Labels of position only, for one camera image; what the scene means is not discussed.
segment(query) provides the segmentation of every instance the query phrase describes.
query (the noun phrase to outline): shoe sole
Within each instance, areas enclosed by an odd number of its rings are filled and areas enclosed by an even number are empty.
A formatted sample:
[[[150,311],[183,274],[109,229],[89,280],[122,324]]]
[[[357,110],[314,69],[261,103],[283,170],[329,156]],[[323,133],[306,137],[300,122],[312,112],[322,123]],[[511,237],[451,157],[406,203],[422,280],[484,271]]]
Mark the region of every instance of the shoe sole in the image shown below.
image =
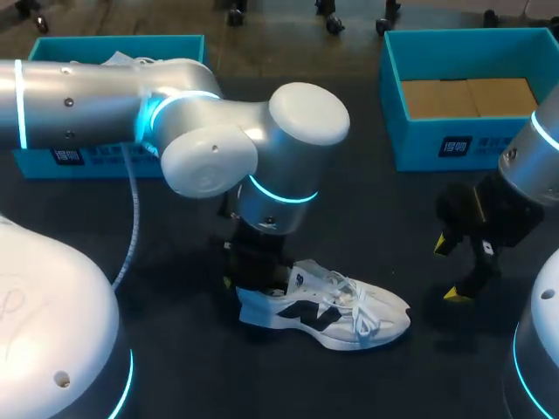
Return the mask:
[[[266,329],[275,329],[275,330],[285,330],[285,329],[296,329],[301,330],[302,332],[308,333],[313,336],[316,340],[318,340],[321,345],[323,345],[326,349],[330,349],[333,351],[362,351],[364,349],[371,349],[373,347],[380,347],[382,345],[386,345],[387,343],[391,343],[394,340],[398,339],[402,334],[404,334],[404,329],[400,334],[390,337],[390,339],[386,340],[378,340],[372,341],[368,345],[363,345],[359,342],[345,342],[343,340],[338,340],[326,336],[325,334],[320,333],[318,330],[313,329],[310,326],[302,324],[300,321],[296,319],[285,319],[279,316],[267,317],[263,318],[263,316],[259,315],[258,313],[254,312],[254,310],[250,308],[246,308],[243,306],[241,308],[241,313],[238,316],[238,319],[243,323],[248,325],[264,327]]]

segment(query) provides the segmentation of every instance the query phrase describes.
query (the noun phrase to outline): brown cardboard box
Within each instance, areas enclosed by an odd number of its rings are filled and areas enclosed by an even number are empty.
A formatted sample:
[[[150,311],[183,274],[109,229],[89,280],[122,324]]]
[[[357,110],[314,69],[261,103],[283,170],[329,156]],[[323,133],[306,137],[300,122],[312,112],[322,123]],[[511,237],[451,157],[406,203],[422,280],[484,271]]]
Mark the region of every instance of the brown cardboard box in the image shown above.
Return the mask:
[[[481,117],[528,116],[537,108],[526,79],[469,79],[468,87]]]
[[[412,80],[402,89],[412,119],[528,116],[537,108],[526,79]]]
[[[413,119],[478,117],[466,80],[404,81],[402,89]]]

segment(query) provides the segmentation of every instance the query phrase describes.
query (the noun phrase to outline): black logo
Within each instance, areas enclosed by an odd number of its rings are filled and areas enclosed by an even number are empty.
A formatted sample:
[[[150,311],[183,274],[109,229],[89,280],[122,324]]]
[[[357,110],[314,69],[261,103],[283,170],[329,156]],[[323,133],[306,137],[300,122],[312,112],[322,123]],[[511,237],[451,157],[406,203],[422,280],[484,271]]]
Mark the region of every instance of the black logo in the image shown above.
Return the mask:
[[[329,307],[327,311],[318,317],[318,308],[319,305],[317,303],[302,300],[291,304],[288,308],[279,312],[278,315],[285,319],[300,319],[303,325],[312,327],[319,332],[324,331],[324,329],[342,317],[340,311],[335,307]]]
[[[471,142],[472,137],[445,137],[438,151],[438,156],[464,157],[468,153]]]
[[[79,150],[51,150],[54,161],[59,166],[83,166],[84,159]]]

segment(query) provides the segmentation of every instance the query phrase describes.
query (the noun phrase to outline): shoe tongue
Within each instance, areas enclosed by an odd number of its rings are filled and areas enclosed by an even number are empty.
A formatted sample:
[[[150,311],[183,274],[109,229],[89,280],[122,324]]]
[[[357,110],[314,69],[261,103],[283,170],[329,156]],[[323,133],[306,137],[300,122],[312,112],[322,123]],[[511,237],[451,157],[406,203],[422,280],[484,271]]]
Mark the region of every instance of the shoe tongue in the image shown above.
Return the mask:
[[[301,287],[320,290],[327,285],[324,278],[329,274],[329,270],[324,269],[313,260],[297,262],[289,275],[286,294],[295,292]]]

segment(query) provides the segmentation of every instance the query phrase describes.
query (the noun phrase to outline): shoe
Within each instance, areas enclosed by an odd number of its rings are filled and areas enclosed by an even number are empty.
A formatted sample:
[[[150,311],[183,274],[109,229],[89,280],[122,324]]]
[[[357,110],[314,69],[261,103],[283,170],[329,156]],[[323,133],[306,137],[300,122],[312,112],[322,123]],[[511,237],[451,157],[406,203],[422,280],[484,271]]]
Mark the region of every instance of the shoe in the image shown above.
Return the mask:
[[[405,301],[377,286],[297,262],[285,292],[237,288],[240,321],[270,329],[299,329],[335,351],[379,347],[410,326]]]

